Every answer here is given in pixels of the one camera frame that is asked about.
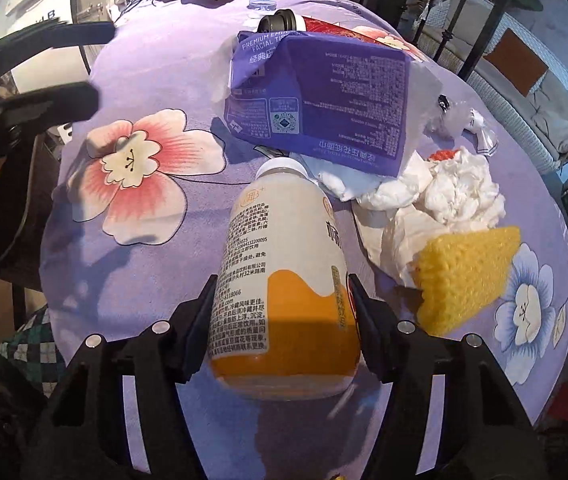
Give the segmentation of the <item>yellow foam net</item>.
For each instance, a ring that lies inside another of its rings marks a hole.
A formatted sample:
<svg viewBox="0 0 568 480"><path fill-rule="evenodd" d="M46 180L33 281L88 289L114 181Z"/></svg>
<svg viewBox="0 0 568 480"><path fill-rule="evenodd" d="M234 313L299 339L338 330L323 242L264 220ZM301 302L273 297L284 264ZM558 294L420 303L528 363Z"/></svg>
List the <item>yellow foam net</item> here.
<svg viewBox="0 0 568 480"><path fill-rule="evenodd" d="M414 282L421 291L416 319L432 336L444 336L502 295L520 231L505 226L442 234L418 254Z"/></svg>

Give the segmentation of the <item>orange white drink bottle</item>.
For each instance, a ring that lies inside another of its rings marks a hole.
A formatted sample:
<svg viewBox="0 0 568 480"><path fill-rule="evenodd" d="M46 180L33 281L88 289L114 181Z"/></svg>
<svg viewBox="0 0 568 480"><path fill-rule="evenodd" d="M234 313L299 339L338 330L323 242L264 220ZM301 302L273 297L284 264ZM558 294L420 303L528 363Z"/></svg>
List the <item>orange white drink bottle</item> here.
<svg viewBox="0 0 568 480"><path fill-rule="evenodd" d="M297 160L265 162L232 208L208 358L256 399L328 398L353 381L360 340L334 209Z"/></svg>

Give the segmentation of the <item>white tissues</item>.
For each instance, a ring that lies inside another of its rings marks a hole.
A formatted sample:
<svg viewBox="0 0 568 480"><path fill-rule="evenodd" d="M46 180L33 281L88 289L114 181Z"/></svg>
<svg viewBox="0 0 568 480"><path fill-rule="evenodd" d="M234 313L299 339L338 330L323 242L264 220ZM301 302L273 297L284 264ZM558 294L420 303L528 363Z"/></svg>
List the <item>white tissues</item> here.
<svg viewBox="0 0 568 480"><path fill-rule="evenodd" d="M425 159L413 153L399 177L365 174L301 155L311 180L349 203L369 260L399 285L414 288L417 255L429 240L495 228L505 197L488 159L459 148Z"/></svg>

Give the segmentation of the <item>purple tissue pack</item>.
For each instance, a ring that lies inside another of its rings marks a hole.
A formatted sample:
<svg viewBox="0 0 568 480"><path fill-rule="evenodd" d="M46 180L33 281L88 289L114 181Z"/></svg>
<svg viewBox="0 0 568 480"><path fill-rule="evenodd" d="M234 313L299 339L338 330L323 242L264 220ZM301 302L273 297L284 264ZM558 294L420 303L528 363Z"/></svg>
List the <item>purple tissue pack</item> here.
<svg viewBox="0 0 568 480"><path fill-rule="evenodd" d="M240 32L224 120L236 138L397 177L411 60L319 32Z"/></svg>

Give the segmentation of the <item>red paper tea cup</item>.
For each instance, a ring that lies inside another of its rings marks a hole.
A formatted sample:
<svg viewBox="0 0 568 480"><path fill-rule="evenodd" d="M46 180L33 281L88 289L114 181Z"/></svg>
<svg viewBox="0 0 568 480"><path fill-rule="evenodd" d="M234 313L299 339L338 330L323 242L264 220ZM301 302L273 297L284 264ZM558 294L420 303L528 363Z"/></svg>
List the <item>red paper tea cup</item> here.
<svg viewBox="0 0 568 480"><path fill-rule="evenodd" d="M373 44L384 44L393 50L409 55L413 61L425 62L427 56L402 37L369 26L346 28L317 18L302 16L290 9L277 10L261 18L257 32L317 32L334 36L350 37Z"/></svg>

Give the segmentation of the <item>white beauty machine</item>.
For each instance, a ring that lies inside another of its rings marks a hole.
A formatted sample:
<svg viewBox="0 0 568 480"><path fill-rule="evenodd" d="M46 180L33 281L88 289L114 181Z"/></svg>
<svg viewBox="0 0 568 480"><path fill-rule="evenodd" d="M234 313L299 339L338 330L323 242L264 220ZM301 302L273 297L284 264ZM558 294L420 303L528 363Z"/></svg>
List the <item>white beauty machine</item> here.
<svg viewBox="0 0 568 480"><path fill-rule="evenodd" d="M0 0L0 39L38 22L108 22L107 0ZM2 77L10 94L26 93L90 77L100 44L48 49Z"/></svg>

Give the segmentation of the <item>checkered green cloth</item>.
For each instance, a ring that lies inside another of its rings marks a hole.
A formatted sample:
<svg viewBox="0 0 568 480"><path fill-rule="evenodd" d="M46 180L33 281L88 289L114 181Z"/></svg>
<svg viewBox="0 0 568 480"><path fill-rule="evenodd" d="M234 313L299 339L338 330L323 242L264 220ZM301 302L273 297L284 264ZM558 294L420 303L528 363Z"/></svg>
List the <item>checkered green cloth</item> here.
<svg viewBox="0 0 568 480"><path fill-rule="evenodd" d="M0 356L17 367L46 398L52 395L66 371L66 362L52 334L47 306L36 310L10 338L0 343Z"/></svg>

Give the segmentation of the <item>purple floral bed sheet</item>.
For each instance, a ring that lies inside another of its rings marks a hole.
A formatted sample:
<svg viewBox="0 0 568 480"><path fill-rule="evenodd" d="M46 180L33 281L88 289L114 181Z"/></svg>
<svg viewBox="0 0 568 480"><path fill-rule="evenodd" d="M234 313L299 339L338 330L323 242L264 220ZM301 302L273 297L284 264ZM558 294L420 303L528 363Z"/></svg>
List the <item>purple floral bed sheet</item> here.
<svg viewBox="0 0 568 480"><path fill-rule="evenodd" d="M139 334L219 270L232 205L264 158L224 125L217 70L227 41L256 24L248 0L145 3L98 54L100 110L63 149L42 243L64 358L93 334ZM522 242L510 290L466 329L487 341L537 419L568 353L568 233L527 154L503 128L497 137L491 174ZM359 370L342 396L260 402L202 370L179 393L212 479L357 479L390 387Z"/></svg>

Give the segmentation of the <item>clear plastic wrapper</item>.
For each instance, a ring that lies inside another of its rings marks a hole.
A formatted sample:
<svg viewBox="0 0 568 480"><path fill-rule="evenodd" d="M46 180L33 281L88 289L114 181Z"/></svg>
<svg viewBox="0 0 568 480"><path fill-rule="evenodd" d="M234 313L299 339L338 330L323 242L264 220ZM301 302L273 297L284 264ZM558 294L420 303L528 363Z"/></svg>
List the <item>clear plastic wrapper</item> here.
<svg viewBox="0 0 568 480"><path fill-rule="evenodd" d="M499 147L497 133L487 119L466 101L452 101L444 94L437 98L437 107L427 122L426 131L442 139L454 140L464 131L476 139L476 152L486 157L493 156Z"/></svg>

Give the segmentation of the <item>white wicker sofa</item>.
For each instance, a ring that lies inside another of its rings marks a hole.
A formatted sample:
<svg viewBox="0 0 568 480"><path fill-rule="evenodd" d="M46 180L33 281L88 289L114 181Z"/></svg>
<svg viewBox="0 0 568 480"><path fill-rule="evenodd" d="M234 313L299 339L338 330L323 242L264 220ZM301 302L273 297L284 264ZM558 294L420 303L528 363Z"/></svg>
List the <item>white wicker sofa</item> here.
<svg viewBox="0 0 568 480"><path fill-rule="evenodd" d="M418 47L459 73L492 8L489 0L437 3ZM467 84L540 174L568 164L568 69L516 18L501 16Z"/></svg>

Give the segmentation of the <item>orange brown cushion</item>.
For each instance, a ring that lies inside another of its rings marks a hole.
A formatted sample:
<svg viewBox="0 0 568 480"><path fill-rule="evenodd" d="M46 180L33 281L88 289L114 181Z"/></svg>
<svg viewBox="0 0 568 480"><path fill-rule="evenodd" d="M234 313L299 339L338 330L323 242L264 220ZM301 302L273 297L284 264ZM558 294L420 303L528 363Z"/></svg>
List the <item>orange brown cushion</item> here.
<svg viewBox="0 0 568 480"><path fill-rule="evenodd" d="M522 95L543 78L548 66L512 29L503 32L499 42L484 59L496 68Z"/></svg>

